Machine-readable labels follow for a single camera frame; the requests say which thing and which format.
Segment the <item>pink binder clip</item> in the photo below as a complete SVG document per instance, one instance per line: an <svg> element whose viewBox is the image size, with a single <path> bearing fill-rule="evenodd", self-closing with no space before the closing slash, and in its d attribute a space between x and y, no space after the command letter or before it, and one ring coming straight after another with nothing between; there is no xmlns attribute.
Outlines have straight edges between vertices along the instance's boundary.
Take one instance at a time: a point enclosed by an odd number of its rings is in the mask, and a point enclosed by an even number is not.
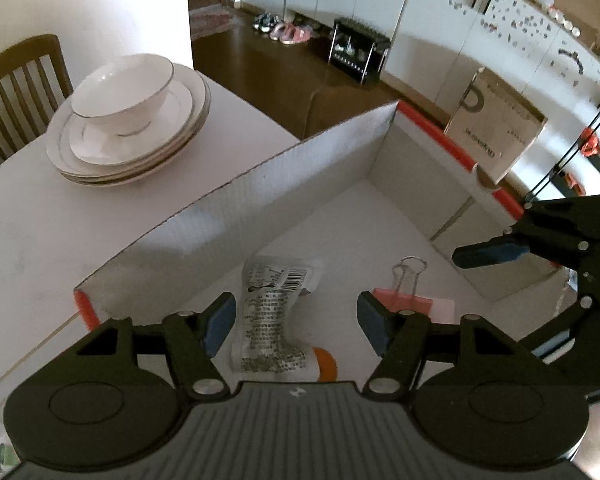
<svg viewBox="0 0 600 480"><path fill-rule="evenodd" d="M427 268L428 263L423 258L403 257L391 268L391 285L376 287L373 296L392 313L410 310L427 315L435 323L453 324L455 322L453 299L422 296L418 292L419 279Z"/></svg>

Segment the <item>red and white cardboard box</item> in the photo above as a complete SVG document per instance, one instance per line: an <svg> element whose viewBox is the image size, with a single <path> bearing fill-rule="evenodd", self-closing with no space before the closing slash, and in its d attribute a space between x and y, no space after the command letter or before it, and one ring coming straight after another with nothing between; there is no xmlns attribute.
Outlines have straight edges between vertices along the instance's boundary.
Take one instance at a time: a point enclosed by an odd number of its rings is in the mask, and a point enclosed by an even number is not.
<svg viewBox="0 0 600 480"><path fill-rule="evenodd" d="M388 105L254 167L155 226L82 283L74 300L88 328L110 318L152 324L240 291L255 254L316 260L320 284L292 317L294 336L362 382L377 356L358 328L356 298L391 284L405 256L428 263L422 296L453 299L514 338L571 298L565 270L533 256L460 270L455 248L501 235L517 206L482 185L477 166L404 107Z"/></svg>

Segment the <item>brown paper shopping bag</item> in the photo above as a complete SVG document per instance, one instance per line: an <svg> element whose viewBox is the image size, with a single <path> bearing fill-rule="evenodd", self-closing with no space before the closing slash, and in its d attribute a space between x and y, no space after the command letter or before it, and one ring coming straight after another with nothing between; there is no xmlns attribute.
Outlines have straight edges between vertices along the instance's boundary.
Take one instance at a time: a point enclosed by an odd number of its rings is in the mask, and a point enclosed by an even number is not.
<svg viewBox="0 0 600 480"><path fill-rule="evenodd" d="M472 76L444 133L498 184L528 151L545 115L486 67Z"/></svg>

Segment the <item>stacked white plates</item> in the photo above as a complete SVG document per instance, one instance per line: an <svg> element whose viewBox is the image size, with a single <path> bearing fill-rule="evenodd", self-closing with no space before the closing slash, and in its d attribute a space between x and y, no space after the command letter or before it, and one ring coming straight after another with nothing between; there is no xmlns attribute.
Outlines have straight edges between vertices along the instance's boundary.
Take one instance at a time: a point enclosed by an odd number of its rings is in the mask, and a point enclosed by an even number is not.
<svg viewBox="0 0 600 480"><path fill-rule="evenodd" d="M71 101L56 110L47 131L46 154L66 179L114 186L158 170L184 150L206 122L211 91L201 74L175 66L166 100L149 125L130 136L110 136L73 114Z"/></svg>

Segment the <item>white cabinet with stickers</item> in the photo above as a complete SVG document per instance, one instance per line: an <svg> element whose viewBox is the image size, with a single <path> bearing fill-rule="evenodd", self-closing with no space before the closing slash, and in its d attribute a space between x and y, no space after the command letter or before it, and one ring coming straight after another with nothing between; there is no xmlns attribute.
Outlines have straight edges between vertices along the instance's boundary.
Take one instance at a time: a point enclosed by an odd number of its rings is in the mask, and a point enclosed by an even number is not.
<svg viewBox="0 0 600 480"><path fill-rule="evenodd" d="M405 0L382 78L451 114L481 67L546 117L588 124L600 107L600 61L524 0Z"/></svg>

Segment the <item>black shoe rack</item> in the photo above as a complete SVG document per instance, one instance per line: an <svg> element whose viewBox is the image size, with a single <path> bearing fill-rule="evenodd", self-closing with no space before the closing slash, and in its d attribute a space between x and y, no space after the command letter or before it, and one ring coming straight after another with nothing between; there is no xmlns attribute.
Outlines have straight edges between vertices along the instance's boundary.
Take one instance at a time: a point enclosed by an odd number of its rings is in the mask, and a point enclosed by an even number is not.
<svg viewBox="0 0 600 480"><path fill-rule="evenodd" d="M391 40L353 18L336 18L327 63L335 65L358 84L378 81L391 48Z"/></svg>

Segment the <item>white porcelain bowl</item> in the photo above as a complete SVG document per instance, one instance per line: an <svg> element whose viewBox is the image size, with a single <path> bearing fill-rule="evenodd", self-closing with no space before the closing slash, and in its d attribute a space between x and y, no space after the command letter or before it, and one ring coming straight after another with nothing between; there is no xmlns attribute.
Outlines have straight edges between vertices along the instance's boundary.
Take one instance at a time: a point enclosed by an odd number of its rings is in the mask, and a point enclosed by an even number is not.
<svg viewBox="0 0 600 480"><path fill-rule="evenodd" d="M87 125L113 136L146 128L166 102L174 64L161 55L125 55L100 66L73 91L71 109Z"/></svg>

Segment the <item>pink slippers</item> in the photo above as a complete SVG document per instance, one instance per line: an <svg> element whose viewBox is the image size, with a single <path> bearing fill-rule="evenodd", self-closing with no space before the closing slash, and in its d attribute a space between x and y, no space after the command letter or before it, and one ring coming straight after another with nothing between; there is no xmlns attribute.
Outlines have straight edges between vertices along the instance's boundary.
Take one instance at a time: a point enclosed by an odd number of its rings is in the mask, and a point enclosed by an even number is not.
<svg viewBox="0 0 600 480"><path fill-rule="evenodd" d="M272 40L284 46L304 44L312 38L313 28L310 25L295 25L292 23L279 23L274 26L268 35Z"/></svg>

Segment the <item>brown wooden chair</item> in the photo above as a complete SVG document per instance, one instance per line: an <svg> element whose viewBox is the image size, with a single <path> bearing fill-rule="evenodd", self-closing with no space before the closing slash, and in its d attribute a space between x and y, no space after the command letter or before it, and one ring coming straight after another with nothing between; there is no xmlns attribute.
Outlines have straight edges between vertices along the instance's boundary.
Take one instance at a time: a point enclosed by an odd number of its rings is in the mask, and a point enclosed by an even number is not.
<svg viewBox="0 0 600 480"><path fill-rule="evenodd" d="M0 165L42 136L72 92L57 36L33 36L0 53Z"/></svg>

